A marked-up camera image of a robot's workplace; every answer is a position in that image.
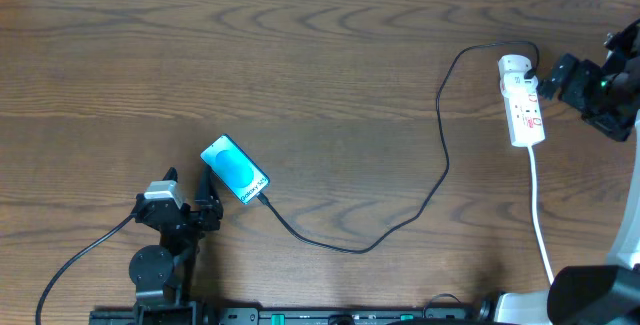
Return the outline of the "blue screen Galaxy smartphone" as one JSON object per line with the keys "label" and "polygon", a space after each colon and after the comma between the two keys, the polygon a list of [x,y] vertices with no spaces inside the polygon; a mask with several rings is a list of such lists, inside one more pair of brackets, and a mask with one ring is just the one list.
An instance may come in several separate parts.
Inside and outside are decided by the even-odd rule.
{"label": "blue screen Galaxy smartphone", "polygon": [[248,204],[270,184],[269,177],[227,134],[216,139],[200,157],[243,204]]}

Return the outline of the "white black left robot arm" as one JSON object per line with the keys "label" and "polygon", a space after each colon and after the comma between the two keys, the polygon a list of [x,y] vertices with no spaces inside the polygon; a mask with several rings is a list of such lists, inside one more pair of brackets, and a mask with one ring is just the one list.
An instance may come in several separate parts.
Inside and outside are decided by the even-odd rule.
{"label": "white black left robot arm", "polygon": [[136,196],[133,219],[160,234],[157,245],[140,249],[129,264],[136,287],[136,324],[217,324],[214,307],[191,298],[199,241],[220,229],[223,207],[206,165],[195,193],[196,209],[182,195],[175,168]]}

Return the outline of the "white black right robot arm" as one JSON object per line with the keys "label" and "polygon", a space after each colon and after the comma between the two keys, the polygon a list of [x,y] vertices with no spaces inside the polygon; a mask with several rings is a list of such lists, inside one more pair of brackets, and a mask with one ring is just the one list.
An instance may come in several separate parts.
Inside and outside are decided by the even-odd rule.
{"label": "white black right robot arm", "polygon": [[[632,22],[604,43],[598,65],[571,54],[560,57],[543,79],[520,55],[499,62],[502,93],[513,146],[531,150],[545,138],[538,101],[557,98],[586,124],[611,140],[639,133],[639,24]],[[623,219],[602,265],[548,270],[549,287],[502,293],[485,302],[482,317],[497,324],[636,324],[639,321],[639,175],[631,178]]]}

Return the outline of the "white USB charger adapter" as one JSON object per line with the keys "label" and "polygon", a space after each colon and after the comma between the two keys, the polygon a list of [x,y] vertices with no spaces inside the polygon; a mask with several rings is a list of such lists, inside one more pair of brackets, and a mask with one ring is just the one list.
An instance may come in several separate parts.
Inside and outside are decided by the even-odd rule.
{"label": "white USB charger adapter", "polygon": [[533,69],[531,61],[522,55],[504,55],[498,61],[500,75],[500,91],[505,98],[532,94],[538,85],[535,75],[529,74]]}

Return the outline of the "white power strip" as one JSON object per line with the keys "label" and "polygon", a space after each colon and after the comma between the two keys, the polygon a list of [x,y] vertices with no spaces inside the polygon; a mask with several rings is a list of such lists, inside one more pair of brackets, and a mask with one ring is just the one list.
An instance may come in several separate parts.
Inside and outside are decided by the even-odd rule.
{"label": "white power strip", "polygon": [[506,74],[500,82],[509,137],[514,147],[529,147],[545,140],[536,85],[536,78],[525,79],[523,73]]}

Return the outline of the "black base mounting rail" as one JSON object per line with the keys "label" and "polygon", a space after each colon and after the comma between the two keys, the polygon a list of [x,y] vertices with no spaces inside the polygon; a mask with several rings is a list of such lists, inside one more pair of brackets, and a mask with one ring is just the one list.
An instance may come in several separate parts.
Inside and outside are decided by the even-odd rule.
{"label": "black base mounting rail", "polygon": [[224,308],[205,313],[200,319],[193,316],[149,315],[138,320],[132,311],[92,311],[90,325],[98,324],[208,324],[208,325],[330,325],[330,324],[489,324],[474,319],[464,307],[432,307],[425,313],[419,309],[263,309]]}

